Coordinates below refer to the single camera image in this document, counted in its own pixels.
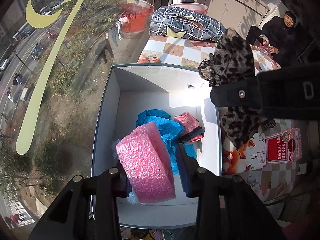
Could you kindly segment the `leopard print scrunchie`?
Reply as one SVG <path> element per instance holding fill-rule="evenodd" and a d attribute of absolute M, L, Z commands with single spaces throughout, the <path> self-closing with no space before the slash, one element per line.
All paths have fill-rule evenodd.
<path fill-rule="evenodd" d="M 210 87 L 218 87 L 255 77 L 250 45 L 233 28 L 228 28 L 217 43 L 215 53 L 208 54 L 198 66 L 200 77 Z M 260 109 L 229 106 L 220 122 L 226 137 L 237 148 L 242 147 L 258 131 Z"/>

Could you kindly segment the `pink bubble wrap block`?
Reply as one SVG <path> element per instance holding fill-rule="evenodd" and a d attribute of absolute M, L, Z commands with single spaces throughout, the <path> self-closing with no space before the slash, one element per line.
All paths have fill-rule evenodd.
<path fill-rule="evenodd" d="M 176 197 L 170 155 L 153 121 L 138 126 L 121 139 L 116 150 L 140 203 Z"/>

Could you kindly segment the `pink knit sock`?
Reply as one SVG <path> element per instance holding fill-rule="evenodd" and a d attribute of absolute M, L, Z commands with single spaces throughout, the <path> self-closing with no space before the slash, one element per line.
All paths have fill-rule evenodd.
<path fill-rule="evenodd" d="M 184 128 L 184 132 L 178 137 L 180 143 L 196 142 L 204 137 L 204 129 L 199 121 L 189 112 L 175 116 L 174 121 Z"/>

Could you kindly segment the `blue plastic shoe cover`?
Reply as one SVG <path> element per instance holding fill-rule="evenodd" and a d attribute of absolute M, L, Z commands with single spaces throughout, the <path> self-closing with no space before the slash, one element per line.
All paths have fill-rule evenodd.
<path fill-rule="evenodd" d="M 160 109 L 150 109 L 139 113 L 136 121 L 136 126 L 141 126 L 149 122 L 154 122 L 159 130 L 161 139 L 163 140 L 171 161 L 171 168 L 173 174 L 178 174 L 178 166 L 176 161 L 176 150 L 179 142 L 178 137 L 184 132 L 184 128 L 171 116 Z"/>

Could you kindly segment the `checkered floral tablecloth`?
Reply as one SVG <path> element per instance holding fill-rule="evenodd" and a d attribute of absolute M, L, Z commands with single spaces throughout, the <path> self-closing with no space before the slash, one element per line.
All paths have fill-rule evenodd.
<path fill-rule="evenodd" d="M 247 93 L 249 88 L 256 88 L 256 79 L 213 88 L 197 76 L 177 92 L 173 89 L 184 74 L 197 74 L 190 64 L 198 66 L 215 52 L 213 42 L 151 36 L 138 61 L 154 80 L 168 82 L 174 107 L 180 99 L 197 107 L 194 116 L 205 130 L 202 152 L 197 156 L 201 165 L 227 178 L 239 175 L 263 202 L 284 200 L 297 181 L 303 152 L 303 130 L 299 124 L 277 118 L 274 127 L 258 128 L 241 147 L 233 145 L 222 125 L 222 117 L 231 109 L 250 110 L 261 121 L 265 120 L 257 94 L 251 100 L 238 96 L 239 90 Z"/>

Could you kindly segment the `light blue fluffy cloth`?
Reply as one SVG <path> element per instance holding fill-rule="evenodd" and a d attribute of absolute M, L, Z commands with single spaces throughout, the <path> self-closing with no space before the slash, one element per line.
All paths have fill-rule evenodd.
<path fill-rule="evenodd" d="M 131 205 L 138 205 L 140 204 L 137 195 L 135 194 L 132 185 L 130 184 L 130 181 L 126 175 L 126 172 L 124 171 L 117 154 L 116 145 L 120 142 L 120 139 L 116 139 L 112 141 L 111 144 L 111 151 L 112 151 L 112 157 L 114 159 L 114 163 L 118 166 L 120 166 L 120 181 L 121 181 L 121 187 L 125 190 L 127 195 L 127 202 Z"/>

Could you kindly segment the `red patterned cardboard box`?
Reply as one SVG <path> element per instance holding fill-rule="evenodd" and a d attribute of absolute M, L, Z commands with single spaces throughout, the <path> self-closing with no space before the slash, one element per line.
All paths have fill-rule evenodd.
<path fill-rule="evenodd" d="M 302 157 L 299 128 L 290 128 L 266 137 L 266 163 L 292 163 Z"/>

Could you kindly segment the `orange floral tissue pack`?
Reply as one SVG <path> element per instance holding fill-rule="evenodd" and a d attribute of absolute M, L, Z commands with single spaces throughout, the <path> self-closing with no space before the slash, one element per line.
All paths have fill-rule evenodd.
<path fill-rule="evenodd" d="M 258 170 L 266 166 L 264 133 L 255 133 L 240 148 L 236 148 L 226 136 L 223 137 L 222 142 L 222 174 L 224 176 Z"/>

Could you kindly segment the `seated person in black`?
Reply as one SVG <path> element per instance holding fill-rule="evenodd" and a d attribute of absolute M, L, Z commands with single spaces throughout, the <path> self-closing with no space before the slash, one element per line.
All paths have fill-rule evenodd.
<path fill-rule="evenodd" d="M 281 68 L 291 66 L 293 60 L 304 51 L 311 38 L 303 27 L 296 23 L 295 15 L 286 11 L 284 16 L 274 16 L 260 29 L 251 26 L 246 36 L 249 44 L 259 41 Z"/>

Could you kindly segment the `white cabinet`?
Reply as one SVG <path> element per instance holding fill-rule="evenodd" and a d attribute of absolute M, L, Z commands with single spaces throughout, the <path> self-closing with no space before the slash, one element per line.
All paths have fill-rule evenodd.
<path fill-rule="evenodd" d="M 207 15 L 245 38 L 251 26 L 260 26 L 270 8 L 261 0 L 194 0 L 208 7 Z"/>

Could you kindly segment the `white open storage box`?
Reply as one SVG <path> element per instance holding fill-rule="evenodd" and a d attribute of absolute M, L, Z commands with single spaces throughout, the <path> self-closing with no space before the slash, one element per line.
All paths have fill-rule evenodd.
<path fill-rule="evenodd" d="M 91 175 L 121 164 L 129 195 L 117 199 L 122 226 L 174 229 L 196 222 L 197 198 L 183 189 L 176 153 L 222 172 L 219 113 L 195 69 L 166 63 L 111 68 L 94 135 Z"/>

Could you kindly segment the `pink plastic basin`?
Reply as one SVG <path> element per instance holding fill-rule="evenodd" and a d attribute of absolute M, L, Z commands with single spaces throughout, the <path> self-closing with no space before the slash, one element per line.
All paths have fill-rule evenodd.
<path fill-rule="evenodd" d="M 177 4 L 171 4 L 169 6 L 192 10 L 192 11 L 204 14 L 204 15 L 207 14 L 207 10 L 208 10 L 208 7 L 206 5 L 200 4 L 200 3 L 177 3 Z"/>

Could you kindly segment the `dark plaid pillow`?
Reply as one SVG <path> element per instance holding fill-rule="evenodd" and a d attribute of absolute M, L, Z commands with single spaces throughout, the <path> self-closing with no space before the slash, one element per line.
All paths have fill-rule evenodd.
<path fill-rule="evenodd" d="M 149 35 L 218 42 L 226 29 L 214 18 L 180 7 L 161 6 L 151 19 Z"/>

